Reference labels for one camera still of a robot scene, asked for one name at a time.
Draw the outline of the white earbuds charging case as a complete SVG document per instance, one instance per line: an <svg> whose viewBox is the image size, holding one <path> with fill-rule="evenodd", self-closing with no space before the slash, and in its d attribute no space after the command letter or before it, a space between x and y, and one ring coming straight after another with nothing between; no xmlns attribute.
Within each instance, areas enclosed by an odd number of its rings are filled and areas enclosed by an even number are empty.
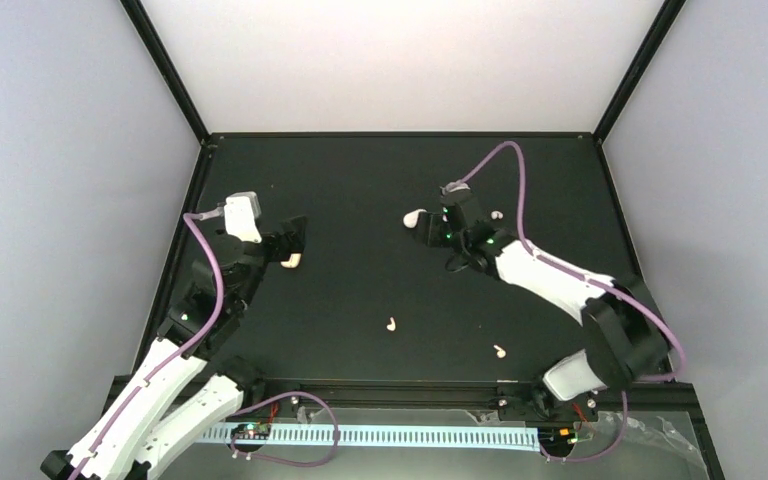
<svg viewBox="0 0 768 480"><path fill-rule="evenodd" d="M420 215L425 212L425 209L416 209L406 213L402 218L403 226L408 229L414 229L419 223Z"/></svg>

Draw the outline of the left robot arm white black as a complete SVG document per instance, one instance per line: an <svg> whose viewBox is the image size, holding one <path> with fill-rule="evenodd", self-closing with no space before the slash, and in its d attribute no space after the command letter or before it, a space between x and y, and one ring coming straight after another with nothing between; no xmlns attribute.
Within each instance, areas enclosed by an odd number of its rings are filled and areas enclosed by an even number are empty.
<svg viewBox="0 0 768 480"><path fill-rule="evenodd" d="M40 466L47 478L156 479L209 427L242 407L256 384L256 369L233 357L183 405L173 405L239 328L268 266L303 253L308 219L291 217L267 233L254 216L225 208L186 213L183 221L206 267L194 268L184 297L98 422L69 449L47 454Z"/></svg>

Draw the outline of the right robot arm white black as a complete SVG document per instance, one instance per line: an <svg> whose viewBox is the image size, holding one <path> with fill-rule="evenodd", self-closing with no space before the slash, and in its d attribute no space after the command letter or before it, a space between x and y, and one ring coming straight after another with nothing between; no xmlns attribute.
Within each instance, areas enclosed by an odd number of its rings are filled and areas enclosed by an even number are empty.
<svg viewBox="0 0 768 480"><path fill-rule="evenodd" d="M539 376L529 392L532 410L553 419L570 400L594 390L624 389L652 374L671 349L655 322L656 309L639 278L618 281L538 248L493 220L467 187L444 193L441 209L404 216L414 238L452 251L447 268L470 268L527 290L575 321L583 345Z"/></svg>

